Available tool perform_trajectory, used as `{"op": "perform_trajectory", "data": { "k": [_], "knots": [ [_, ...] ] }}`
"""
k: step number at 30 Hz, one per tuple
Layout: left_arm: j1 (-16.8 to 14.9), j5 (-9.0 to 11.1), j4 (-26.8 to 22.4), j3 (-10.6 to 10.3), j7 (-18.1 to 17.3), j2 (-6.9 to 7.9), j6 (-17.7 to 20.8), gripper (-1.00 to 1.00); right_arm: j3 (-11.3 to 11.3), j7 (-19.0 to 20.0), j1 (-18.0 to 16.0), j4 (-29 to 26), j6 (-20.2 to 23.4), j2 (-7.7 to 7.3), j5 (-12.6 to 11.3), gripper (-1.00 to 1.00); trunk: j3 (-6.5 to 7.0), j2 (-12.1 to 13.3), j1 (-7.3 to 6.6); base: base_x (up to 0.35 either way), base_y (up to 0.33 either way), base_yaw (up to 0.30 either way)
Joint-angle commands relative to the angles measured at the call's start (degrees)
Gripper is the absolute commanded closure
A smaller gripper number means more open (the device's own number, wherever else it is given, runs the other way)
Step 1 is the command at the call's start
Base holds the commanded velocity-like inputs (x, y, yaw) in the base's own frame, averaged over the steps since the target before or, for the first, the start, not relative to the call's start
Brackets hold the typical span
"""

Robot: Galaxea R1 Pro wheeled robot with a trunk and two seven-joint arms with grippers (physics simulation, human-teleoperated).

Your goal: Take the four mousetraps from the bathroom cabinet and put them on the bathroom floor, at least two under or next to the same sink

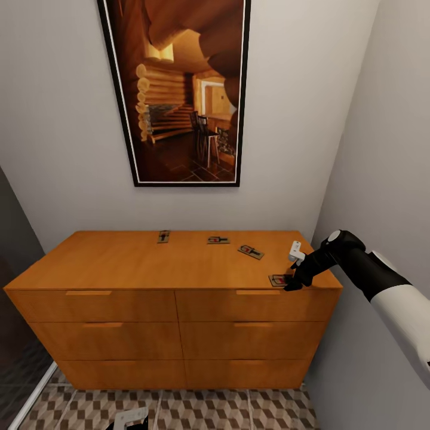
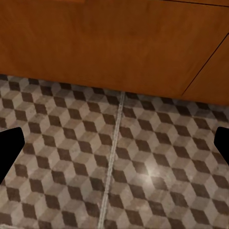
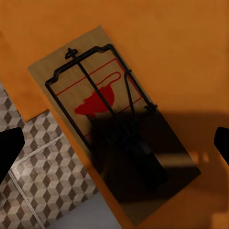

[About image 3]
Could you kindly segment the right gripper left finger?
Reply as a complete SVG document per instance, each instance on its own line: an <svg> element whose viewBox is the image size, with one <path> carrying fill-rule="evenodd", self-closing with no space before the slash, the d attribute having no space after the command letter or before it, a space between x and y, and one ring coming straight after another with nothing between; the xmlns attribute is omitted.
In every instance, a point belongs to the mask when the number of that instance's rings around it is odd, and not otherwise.
<svg viewBox="0 0 229 229"><path fill-rule="evenodd" d="M0 132L0 184L25 145L20 127Z"/></svg>

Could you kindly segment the mousetrap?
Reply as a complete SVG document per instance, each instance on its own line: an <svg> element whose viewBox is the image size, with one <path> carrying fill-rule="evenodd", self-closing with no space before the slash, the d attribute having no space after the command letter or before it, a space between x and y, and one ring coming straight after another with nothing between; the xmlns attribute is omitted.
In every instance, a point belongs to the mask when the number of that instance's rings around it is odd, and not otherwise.
<svg viewBox="0 0 229 229"><path fill-rule="evenodd" d="M27 69L134 227L202 174L101 25Z"/></svg>

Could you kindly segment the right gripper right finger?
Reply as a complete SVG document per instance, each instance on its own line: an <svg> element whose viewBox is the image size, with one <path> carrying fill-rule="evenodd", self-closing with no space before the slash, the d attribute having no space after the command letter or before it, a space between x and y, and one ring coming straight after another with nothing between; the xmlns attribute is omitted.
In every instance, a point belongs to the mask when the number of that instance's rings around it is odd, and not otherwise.
<svg viewBox="0 0 229 229"><path fill-rule="evenodd" d="M214 144L229 165L229 129L228 128L224 128L224 127L217 128L215 138L214 138Z"/></svg>

